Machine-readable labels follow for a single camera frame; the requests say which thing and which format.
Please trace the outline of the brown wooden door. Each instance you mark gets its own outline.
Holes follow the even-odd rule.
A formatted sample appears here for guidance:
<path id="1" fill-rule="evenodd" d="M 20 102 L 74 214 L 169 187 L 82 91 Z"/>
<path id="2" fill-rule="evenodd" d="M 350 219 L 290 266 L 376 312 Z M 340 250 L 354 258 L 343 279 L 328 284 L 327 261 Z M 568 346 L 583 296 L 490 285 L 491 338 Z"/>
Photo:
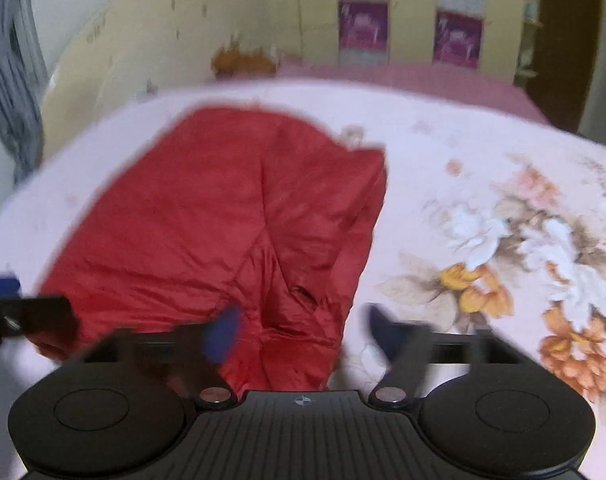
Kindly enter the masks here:
<path id="1" fill-rule="evenodd" d="M 594 74 L 602 0 L 540 0 L 528 97 L 551 125 L 576 133 Z"/>

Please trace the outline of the cream wooden headboard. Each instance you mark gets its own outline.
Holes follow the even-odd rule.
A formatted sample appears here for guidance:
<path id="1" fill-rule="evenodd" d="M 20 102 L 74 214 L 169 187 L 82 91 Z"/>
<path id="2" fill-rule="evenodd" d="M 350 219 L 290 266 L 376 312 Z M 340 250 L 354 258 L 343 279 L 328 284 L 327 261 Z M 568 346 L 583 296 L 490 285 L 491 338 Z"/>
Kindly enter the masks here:
<path id="1" fill-rule="evenodd" d="M 110 0 L 64 49 L 42 103 L 45 157 L 125 104 L 212 79 L 217 50 L 276 52 L 297 0 Z"/>

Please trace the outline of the grey curtain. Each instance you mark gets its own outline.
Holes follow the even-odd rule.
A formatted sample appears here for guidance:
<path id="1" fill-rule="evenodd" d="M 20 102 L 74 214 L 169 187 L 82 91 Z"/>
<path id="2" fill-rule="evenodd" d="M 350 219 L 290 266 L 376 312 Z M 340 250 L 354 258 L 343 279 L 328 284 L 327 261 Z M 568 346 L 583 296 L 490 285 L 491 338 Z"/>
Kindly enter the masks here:
<path id="1" fill-rule="evenodd" d="M 41 165 L 44 131 L 36 87 L 45 66 L 38 48 L 21 55 L 17 30 L 34 23 L 21 5 L 30 0 L 0 0 L 0 143 L 14 162 L 21 184 Z"/>

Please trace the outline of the cream open shelf unit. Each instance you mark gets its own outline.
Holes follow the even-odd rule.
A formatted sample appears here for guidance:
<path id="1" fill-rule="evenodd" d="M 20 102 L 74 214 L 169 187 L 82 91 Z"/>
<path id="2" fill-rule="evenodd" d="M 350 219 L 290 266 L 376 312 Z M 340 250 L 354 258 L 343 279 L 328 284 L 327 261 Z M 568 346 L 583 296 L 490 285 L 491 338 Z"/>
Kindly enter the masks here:
<path id="1" fill-rule="evenodd" d="M 540 0 L 524 0 L 521 44 L 513 81 L 521 89 L 524 89 L 530 80 L 537 77 L 533 67 L 534 53 L 537 34 L 543 27 L 540 20 Z"/>

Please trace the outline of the purple poster lower right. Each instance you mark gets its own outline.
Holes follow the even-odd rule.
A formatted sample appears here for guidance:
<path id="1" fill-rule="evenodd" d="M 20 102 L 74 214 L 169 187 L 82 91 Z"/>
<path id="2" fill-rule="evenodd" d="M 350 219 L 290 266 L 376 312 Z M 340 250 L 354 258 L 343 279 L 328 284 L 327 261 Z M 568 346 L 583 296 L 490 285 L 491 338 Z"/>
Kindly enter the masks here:
<path id="1" fill-rule="evenodd" d="M 432 61 L 477 70 L 482 34 L 479 18 L 440 10 L 435 19 Z"/>

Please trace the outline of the cream wardrobe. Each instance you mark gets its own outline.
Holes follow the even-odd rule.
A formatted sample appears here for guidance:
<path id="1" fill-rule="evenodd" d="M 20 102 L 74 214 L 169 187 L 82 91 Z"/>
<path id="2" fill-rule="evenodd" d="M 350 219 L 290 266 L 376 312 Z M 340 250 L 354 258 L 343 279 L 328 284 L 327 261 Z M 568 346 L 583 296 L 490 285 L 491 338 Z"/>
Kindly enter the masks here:
<path id="1" fill-rule="evenodd" d="M 339 0 L 266 0 L 277 47 L 312 64 L 339 62 Z M 484 0 L 480 72 L 510 82 L 516 75 L 524 0 Z M 391 60 L 428 62 L 437 0 L 390 0 Z"/>

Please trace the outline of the red quilted jacket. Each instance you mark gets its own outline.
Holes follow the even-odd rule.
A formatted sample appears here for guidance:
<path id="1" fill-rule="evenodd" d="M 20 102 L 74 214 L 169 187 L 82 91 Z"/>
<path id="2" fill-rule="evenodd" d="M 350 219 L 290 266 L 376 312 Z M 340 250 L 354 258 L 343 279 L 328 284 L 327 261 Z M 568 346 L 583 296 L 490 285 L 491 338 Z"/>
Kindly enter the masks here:
<path id="1" fill-rule="evenodd" d="M 324 389 L 386 188 L 379 148 L 258 108 L 195 110 L 72 233 L 41 290 L 66 296 L 79 327 L 33 342 L 61 361 L 118 328 L 165 332 L 236 306 L 219 370 L 233 390 Z"/>

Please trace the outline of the purple poster lower left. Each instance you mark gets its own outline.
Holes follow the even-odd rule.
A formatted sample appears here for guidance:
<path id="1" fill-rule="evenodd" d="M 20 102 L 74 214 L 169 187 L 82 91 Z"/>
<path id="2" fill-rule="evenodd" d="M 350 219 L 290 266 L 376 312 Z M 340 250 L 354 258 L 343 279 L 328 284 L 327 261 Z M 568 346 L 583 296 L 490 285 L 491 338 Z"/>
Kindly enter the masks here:
<path id="1" fill-rule="evenodd" d="M 382 0 L 340 0 L 339 63 L 389 62 L 389 4 Z"/>

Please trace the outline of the pink bed sheet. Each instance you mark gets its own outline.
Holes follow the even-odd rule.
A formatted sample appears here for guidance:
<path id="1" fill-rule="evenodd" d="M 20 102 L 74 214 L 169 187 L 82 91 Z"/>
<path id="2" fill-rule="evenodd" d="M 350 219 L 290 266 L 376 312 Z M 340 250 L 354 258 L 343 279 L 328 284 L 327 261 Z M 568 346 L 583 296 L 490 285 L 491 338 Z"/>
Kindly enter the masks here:
<path id="1" fill-rule="evenodd" d="M 433 98 L 498 110 L 530 122 L 548 120 L 524 90 L 473 70 L 442 64 L 303 65 L 283 62 L 281 78 L 343 80 L 433 96 Z"/>

